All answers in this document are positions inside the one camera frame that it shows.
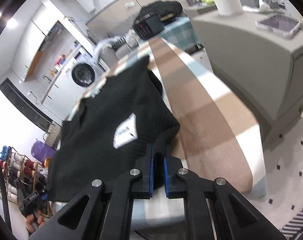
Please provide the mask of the person's left hand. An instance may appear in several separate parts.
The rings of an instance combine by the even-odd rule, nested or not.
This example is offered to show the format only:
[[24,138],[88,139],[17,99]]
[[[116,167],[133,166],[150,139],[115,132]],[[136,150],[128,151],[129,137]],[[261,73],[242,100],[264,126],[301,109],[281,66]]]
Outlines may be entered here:
[[38,212],[36,216],[30,214],[25,218],[25,226],[30,235],[38,230],[38,228],[42,227],[45,222],[45,217],[41,212]]

